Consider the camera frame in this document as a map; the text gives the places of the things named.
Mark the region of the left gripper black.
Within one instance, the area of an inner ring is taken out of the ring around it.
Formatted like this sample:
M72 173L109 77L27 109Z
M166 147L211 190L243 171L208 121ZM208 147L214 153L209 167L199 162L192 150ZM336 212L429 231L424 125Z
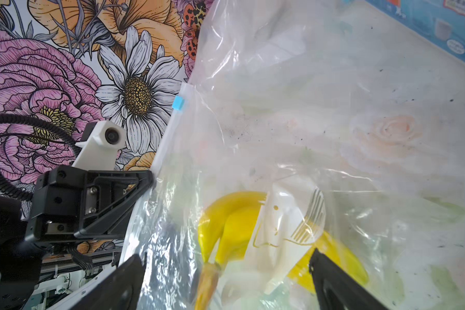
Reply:
M37 179L25 241L56 244L123 238L135 203L153 182L149 170L60 165Z

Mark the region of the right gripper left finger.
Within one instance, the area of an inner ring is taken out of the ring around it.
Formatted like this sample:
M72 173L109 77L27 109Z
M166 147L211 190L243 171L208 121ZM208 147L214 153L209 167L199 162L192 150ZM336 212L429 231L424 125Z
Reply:
M69 309L134 310L140 298L145 264L134 254Z

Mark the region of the banana with white wrap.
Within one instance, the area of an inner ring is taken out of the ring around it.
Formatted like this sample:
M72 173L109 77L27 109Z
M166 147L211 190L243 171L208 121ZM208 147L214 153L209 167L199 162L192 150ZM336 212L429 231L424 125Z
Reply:
M251 289L271 294L285 279L315 292L309 261L325 254L360 285L369 276L361 261L325 229L326 203L314 181L283 178L268 192L232 192L213 202L198 224L204 267L198 283L196 309L206 309L219 278L233 261L245 275L223 287L223 304Z

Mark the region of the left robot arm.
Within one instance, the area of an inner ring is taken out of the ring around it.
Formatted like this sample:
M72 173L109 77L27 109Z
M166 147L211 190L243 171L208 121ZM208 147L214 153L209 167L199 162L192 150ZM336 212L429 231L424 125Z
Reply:
M43 260L67 254L91 273L93 259L78 251L89 241L123 239L136 202L154 177L149 170L117 171L124 130L110 121L86 126L77 142L65 129L32 116L0 114L0 125L24 125L37 140L72 149L71 164L40 174L33 191L11 184L0 170L0 309L24 309L42 284ZM15 131L0 139L17 137Z

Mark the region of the clear bag with banana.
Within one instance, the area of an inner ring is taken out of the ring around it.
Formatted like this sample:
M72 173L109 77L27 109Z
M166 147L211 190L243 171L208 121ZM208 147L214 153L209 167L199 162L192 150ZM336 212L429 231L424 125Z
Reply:
M324 194L324 229L388 309L465 309L465 62L369 1L217 1L183 107L135 211L125 254L138 309L192 309L198 223L232 192L292 176ZM318 309L285 279L211 309Z

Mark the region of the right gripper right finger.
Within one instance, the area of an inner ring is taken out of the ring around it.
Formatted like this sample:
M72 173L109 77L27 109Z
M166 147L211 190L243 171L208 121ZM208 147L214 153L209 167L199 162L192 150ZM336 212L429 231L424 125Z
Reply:
M317 249L309 261L321 310L387 310L372 294Z

